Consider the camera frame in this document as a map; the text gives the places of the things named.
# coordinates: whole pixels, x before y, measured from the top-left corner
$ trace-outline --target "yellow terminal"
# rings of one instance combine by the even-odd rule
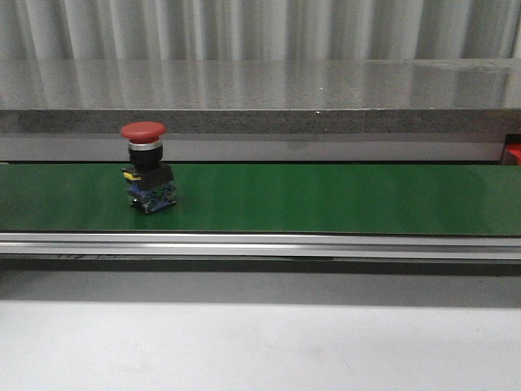
[[[123,176],[131,181],[139,181],[141,177],[133,176],[131,173],[123,173]]]

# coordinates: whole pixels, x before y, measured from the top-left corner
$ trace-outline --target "white floor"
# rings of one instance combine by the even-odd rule
[[[521,278],[5,272],[1,390],[521,389]]]

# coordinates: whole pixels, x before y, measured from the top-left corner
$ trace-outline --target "gray wall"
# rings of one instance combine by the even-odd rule
[[[520,0],[0,0],[0,59],[518,56]]]

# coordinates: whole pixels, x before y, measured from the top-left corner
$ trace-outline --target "red mushroom button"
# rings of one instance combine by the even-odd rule
[[[166,126],[160,122],[132,122],[123,126],[121,135],[132,144],[150,144],[159,141],[166,132]]]
[[[521,165],[521,144],[508,144],[506,150],[514,155],[518,161],[518,165]]]

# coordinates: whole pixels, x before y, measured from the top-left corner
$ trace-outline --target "aluminum rail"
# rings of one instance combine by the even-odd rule
[[[519,237],[193,233],[0,233],[10,254],[341,257],[378,261],[521,262]]]

